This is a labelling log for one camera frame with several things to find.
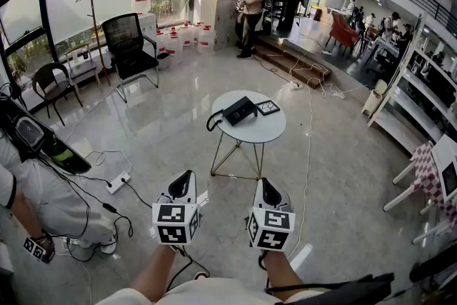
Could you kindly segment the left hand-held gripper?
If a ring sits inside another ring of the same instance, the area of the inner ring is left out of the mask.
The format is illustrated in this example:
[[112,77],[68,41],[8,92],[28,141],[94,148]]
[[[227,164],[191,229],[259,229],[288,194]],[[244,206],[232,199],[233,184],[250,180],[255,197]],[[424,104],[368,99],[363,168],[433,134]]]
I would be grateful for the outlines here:
[[167,194],[152,204],[152,225],[160,244],[190,245],[199,228],[196,175],[192,170],[174,174]]

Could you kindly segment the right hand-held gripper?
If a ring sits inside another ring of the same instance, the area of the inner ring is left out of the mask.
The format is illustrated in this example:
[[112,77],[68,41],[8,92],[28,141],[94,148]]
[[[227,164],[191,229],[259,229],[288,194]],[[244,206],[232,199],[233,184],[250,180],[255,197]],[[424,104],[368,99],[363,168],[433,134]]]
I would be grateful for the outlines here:
[[253,208],[247,223],[248,236],[253,248],[284,251],[295,229],[296,215],[291,211],[287,192],[266,177],[257,181]]

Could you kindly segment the person's left forearm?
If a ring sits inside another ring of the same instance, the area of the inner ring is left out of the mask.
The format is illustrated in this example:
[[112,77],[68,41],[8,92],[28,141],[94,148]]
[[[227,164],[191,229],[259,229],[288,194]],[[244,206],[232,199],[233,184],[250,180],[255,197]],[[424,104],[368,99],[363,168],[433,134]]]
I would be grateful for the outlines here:
[[159,245],[144,270],[134,279],[131,288],[144,295],[150,302],[157,302],[166,292],[175,255],[170,246]]

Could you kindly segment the person's right forearm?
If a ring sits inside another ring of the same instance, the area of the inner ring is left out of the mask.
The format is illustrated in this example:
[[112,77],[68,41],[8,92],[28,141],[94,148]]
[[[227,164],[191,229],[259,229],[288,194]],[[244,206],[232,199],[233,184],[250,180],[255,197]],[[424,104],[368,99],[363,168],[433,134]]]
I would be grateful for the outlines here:
[[263,256],[263,265],[268,274],[270,289],[303,286],[302,280],[292,269],[285,253],[281,251],[266,251]]

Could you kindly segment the black shoulder bag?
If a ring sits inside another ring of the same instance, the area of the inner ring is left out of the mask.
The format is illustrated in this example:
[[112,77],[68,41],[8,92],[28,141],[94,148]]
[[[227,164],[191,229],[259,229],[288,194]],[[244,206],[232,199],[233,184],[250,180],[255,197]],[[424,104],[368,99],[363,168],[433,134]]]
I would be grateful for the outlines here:
[[354,281],[270,287],[264,291],[273,295],[292,290],[324,290],[322,294],[293,301],[291,305],[377,305],[391,294],[391,283],[394,279],[393,272],[380,276],[369,274]]

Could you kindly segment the round white table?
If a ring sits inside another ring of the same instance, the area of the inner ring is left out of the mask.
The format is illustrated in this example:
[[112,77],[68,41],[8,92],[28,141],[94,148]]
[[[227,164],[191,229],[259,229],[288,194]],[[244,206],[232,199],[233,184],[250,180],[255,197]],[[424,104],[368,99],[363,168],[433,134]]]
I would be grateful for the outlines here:
[[[230,107],[243,97],[248,98],[254,104],[269,102],[274,106],[277,105],[276,102],[271,100],[271,98],[258,92],[248,90],[228,91],[216,98],[211,107],[211,119],[213,121],[221,120],[221,123],[216,125],[216,128],[221,132],[221,134],[217,144],[216,153],[214,155],[214,160],[210,168],[210,175],[212,176],[246,179],[246,176],[242,176],[237,171],[225,174],[220,172],[220,168],[233,155],[233,153],[239,151],[241,147],[251,146],[254,153],[254,162],[251,163],[251,167],[255,173],[255,176],[253,176],[252,179],[260,179],[263,176],[262,170],[265,145],[277,140],[285,132],[286,115],[282,110],[268,115],[263,115],[259,111],[257,115],[252,114],[235,126],[232,126],[229,122],[227,122],[222,115],[216,114],[217,111]],[[234,145],[225,156],[221,156],[219,152],[225,138],[233,140]]]

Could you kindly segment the person's white shirt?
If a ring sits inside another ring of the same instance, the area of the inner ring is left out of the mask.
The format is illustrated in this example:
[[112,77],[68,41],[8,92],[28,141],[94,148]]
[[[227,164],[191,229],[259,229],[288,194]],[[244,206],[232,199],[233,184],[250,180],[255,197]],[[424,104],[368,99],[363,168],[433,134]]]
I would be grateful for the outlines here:
[[187,281],[165,292],[166,277],[138,278],[131,287],[118,290],[96,305],[276,305],[312,298],[322,293],[303,290],[285,300],[252,289],[237,279],[209,278]]

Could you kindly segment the white legged table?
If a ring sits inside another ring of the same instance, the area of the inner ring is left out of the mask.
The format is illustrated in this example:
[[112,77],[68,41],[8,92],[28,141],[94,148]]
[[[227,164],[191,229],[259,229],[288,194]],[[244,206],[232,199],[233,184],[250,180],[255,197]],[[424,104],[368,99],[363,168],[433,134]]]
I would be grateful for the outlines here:
[[[393,179],[392,183],[393,184],[397,184],[400,180],[402,180],[402,178],[404,178],[411,171],[413,171],[415,173],[415,166],[414,166],[414,163],[412,161],[396,178]],[[401,194],[399,194],[392,201],[388,202],[383,207],[383,211],[385,211],[385,212],[389,211],[394,206],[396,206],[397,204],[400,204],[403,200],[405,200],[410,195],[412,195],[412,193],[417,192],[417,191],[414,191],[414,188],[411,185],[413,183],[413,181],[410,183],[409,187],[405,191],[403,191]],[[433,205],[431,203],[430,199],[428,199],[428,200],[430,201],[430,203],[427,204],[423,209],[420,210],[420,214],[421,215],[427,213],[430,210],[431,207],[433,207],[433,206],[437,207],[436,205]],[[457,228],[457,224],[453,228],[451,228],[451,224],[449,223],[448,219],[446,218],[446,215],[443,214],[443,218],[440,219],[440,222],[438,224],[436,224],[433,228],[429,229],[428,231],[424,232],[423,234],[421,234],[421,235],[417,236],[416,238],[414,238],[412,240],[412,243],[413,244],[417,244],[418,242],[424,240],[427,236],[430,236],[432,234],[440,236],[441,234],[451,232],[456,228]]]

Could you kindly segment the small white waste bin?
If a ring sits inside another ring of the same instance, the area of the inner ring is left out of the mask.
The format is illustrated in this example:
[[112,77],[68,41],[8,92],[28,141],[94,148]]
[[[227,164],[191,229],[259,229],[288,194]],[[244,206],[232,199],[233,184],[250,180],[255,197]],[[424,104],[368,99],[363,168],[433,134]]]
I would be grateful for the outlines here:
[[169,53],[160,53],[157,57],[156,57],[157,61],[158,61],[158,70],[159,71],[164,71],[166,70],[167,68],[169,68],[170,64],[171,64],[171,55]]

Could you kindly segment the wooden step platform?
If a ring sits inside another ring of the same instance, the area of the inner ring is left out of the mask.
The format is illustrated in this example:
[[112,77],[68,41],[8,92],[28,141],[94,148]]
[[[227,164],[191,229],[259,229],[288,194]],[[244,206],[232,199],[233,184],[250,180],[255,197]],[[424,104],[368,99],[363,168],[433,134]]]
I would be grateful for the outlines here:
[[254,54],[258,58],[267,61],[281,71],[287,72],[291,81],[298,81],[316,89],[328,81],[331,76],[331,70],[323,64],[315,62],[307,52],[297,53],[270,36],[255,36],[253,45]]

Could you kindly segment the beige pedal bin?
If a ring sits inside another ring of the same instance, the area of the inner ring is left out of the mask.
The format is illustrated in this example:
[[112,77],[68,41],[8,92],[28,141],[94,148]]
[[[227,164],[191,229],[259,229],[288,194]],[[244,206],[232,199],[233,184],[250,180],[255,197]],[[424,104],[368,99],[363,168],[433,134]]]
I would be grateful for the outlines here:
[[376,112],[379,105],[381,104],[383,95],[386,93],[387,88],[388,84],[384,80],[379,79],[376,82],[374,89],[371,90],[371,93],[369,94],[362,108],[363,114],[367,115],[368,117],[372,117],[372,115]]

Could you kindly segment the white shelving rack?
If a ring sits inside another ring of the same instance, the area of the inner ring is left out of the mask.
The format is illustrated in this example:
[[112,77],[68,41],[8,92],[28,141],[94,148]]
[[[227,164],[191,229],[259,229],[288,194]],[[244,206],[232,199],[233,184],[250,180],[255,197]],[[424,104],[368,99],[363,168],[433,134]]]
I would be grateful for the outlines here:
[[429,16],[421,16],[398,65],[393,68],[382,101],[368,121],[389,133],[407,151],[444,134],[457,136],[457,83],[419,41],[430,30]]

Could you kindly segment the group of red-label water bottles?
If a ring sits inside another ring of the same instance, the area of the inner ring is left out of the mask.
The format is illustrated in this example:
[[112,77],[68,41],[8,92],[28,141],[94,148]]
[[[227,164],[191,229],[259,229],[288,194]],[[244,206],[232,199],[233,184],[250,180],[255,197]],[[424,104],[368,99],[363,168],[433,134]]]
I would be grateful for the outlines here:
[[201,55],[213,55],[215,52],[216,32],[204,22],[185,23],[183,26],[172,26],[156,30],[156,43],[159,56],[164,55],[165,66],[180,64],[189,56],[191,50]]

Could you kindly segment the checkered tablecloth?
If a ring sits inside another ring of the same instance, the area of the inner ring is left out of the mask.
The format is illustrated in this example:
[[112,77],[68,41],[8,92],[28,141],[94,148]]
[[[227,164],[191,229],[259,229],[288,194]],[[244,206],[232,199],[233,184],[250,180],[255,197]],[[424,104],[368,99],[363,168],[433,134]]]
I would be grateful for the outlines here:
[[451,228],[457,224],[457,199],[445,202],[441,182],[432,156],[431,141],[418,147],[411,157],[415,166],[415,180],[411,184],[414,191],[421,190],[433,205],[436,205],[446,215]]

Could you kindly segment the small white side table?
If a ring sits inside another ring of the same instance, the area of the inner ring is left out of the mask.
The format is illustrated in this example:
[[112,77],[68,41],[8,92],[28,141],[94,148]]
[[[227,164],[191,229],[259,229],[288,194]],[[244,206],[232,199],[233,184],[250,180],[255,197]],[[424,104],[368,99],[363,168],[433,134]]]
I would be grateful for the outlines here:
[[[88,59],[83,58],[83,49],[87,49],[89,55]],[[72,46],[65,53],[65,57],[69,68],[69,78],[76,90],[77,96],[80,96],[78,83],[88,79],[89,77],[93,76],[96,80],[96,83],[99,85],[99,87],[101,87],[101,82],[97,72],[97,65],[92,59],[88,43]]]

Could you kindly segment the dark round chair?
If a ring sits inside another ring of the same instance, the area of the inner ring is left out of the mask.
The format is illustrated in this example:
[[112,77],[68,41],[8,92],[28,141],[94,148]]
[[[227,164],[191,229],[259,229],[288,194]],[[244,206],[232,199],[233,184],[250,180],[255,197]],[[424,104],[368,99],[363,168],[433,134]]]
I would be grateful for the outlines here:
[[69,72],[63,64],[51,62],[40,67],[33,75],[32,88],[34,92],[46,102],[48,116],[50,116],[49,104],[51,104],[63,126],[65,126],[65,123],[56,108],[56,102],[61,97],[67,99],[67,91],[71,89],[74,92],[80,107],[83,106],[78,92],[76,91],[76,87],[72,86]]

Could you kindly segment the black mesh office chair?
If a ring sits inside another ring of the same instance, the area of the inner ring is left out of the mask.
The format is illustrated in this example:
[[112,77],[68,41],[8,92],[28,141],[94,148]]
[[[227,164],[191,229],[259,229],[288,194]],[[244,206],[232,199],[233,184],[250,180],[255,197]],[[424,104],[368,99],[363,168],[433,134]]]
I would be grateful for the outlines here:
[[102,24],[111,65],[120,78],[116,92],[127,103],[125,85],[146,78],[159,87],[157,44],[143,34],[137,13],[124,14]]

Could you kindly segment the white water dispenser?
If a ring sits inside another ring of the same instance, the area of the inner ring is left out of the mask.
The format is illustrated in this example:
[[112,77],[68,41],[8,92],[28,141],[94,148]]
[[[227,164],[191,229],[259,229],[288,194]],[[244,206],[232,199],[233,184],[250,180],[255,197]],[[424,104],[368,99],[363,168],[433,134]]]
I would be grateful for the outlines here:
[[152,13],[138,14],[141,33],[156,41],[156,15]]

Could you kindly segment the white microwave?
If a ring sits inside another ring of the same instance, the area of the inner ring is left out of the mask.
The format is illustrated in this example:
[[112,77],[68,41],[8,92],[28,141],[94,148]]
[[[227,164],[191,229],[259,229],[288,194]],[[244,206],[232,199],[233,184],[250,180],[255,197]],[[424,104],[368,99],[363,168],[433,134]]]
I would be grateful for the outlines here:
[[445,202],[457,194],[457,142],[443,135],[431,150]]

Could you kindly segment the white cloth covered table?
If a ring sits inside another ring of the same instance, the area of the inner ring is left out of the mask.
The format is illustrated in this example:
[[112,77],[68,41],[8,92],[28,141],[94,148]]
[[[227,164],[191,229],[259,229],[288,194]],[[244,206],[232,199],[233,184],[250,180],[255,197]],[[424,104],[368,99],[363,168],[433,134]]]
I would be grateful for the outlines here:
[[371,48],[368,50],[368,58],[366,59],[365,65],[374,57],[379,47],[382,47],[384,51],[387,51],[392,56],[398,58],[399,49],[396,48],[393,44],[387,42],[382,38],[377,38],[371,45]]

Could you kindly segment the large black framed window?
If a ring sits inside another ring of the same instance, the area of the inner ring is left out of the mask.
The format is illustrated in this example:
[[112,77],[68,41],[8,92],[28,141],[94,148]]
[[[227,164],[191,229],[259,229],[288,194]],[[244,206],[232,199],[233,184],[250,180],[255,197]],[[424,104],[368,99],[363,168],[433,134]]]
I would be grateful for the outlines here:
[[35,73],[57,62],[46,0],[0,0],[0,80],[10,82],[27,109],[44,104],[32,88]]

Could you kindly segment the black picture frame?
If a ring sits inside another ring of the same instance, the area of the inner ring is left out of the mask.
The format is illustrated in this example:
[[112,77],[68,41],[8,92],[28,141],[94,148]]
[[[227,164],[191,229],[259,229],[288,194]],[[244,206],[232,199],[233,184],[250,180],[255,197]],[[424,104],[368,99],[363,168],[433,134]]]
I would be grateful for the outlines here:
[[258,102],[256,103],[256,107],[263,116],[268,116],[281,110],[281,108],[272,100]]

